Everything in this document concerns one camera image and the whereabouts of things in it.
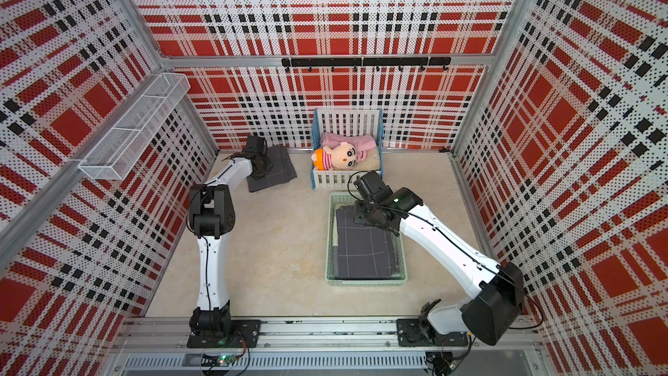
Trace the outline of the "dark grey checked pillowcase back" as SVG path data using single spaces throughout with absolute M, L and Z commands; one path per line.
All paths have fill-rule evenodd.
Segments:
M 289 183 L 297 177 L 297 172 L 287 149 L 283 146 L 268 148 L 268 156 L 273 164 L 271 171 L 263 178 L 247 178 L 248 190 L 256 193 L 264 189 Z

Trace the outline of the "dark grey checked pillowcase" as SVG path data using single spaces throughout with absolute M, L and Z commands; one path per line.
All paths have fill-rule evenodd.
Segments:
M 385 230 L 359 225 L 354 205 L 334 211 L 332 278 L 342 281 L 394 280 L 401 276 L 399 237 Z
M 248 190 L 256 193 L 264 189 L 289 183 L 297 177 L 297 172 L 287 149 L 283 146 L 268 148 L 268 156 L 273 164 L 271 171 L 263 178 L 247 178 Z

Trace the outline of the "mint green plastic basket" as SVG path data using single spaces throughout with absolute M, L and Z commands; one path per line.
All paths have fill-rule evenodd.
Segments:
M 330 204 L 329 204 L 329 219 L 328 219 L 328 232 L 327 232 L 327 247 L 326 247 L 326 261 L 325 261 L 325 281 L 329 285 L 403 285 L 408 280 L 407 267 L 405 265 L 405 253 L 404 253 L 404 244 L 403 240 L 399 237 L 400 243 L 400 266 L 401 266 L 401 276 L 398 279 L 394 280 L 356 280 L 356 281 L 342 281 L 334 280 L 332 278 L 332 222 L 334 217 L 334 211 L 341 205 L 355 205 L 356 198 L 349 195 L 348 193 L 331 193 L 329 195 Z

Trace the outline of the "dark grey checked pillowcase front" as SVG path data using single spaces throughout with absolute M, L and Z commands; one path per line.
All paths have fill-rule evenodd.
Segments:
M 354 205 L 334 211 L 332 278 L 342 281 L 394 280 L 401 276 L 399 237 L 385 230 L 359 225 Z

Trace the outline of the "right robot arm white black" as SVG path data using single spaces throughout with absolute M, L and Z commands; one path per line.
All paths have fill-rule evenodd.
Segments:
M 417 324 L 423 339 L 436 341 L 454 332 L 469 332 L 489 346 L 499 343 L 522 313 L 523 273 L 499 262 L 456 235 L 408 188 L 393 191 L 374 171 L 353 182 L 359 200 L 355 222 L 403 235 L 418 243 L 464 290 L 464 299 L 424 305 Z

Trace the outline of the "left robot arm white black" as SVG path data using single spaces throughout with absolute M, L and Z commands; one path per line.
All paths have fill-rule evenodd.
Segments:
M 225 283 L 226 246 L 236 224 L 231 193 L 248 177 L 271 170 L 266 140 L 251 135 L 214 178 L 190 189 L 187 227 L 197 238 L 200 258 L 197 306 L 189 320 L 189 348 L 242 348 L 257 344 L 259 320 L 233 320 Z

